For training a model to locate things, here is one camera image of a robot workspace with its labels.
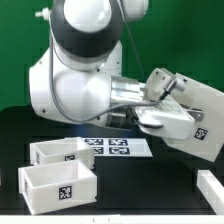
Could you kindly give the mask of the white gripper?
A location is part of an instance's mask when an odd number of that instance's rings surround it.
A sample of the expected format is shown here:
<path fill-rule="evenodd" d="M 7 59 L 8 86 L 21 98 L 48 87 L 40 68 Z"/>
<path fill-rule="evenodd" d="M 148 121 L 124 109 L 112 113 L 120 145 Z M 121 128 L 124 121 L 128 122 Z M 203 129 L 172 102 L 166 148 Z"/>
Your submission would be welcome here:
<path fill-rule="evenodd" d="M 157 106 L 137 107 L 136 114 L 145 124 L 140 130 L 149 135 L 186 140 L 194 130 L 194 118 L 171 96 Z"/>

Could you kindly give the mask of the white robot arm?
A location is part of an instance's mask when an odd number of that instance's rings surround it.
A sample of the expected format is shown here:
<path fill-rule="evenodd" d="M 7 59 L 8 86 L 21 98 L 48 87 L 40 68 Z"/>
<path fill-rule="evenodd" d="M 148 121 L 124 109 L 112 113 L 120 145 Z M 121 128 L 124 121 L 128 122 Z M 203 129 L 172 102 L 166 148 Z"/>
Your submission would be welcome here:
<path fill-rule="evenodd" d="M 45 119 L 130 129 L 186 140 L 195 119 L 172 97 L 185 83 L 154 69 L 141 83 L 123 77 L 120 38 L 149 0 L 54 0 L 38 14 L 49 22 L 49 48 L 29 70 L 31 105 Z"/>

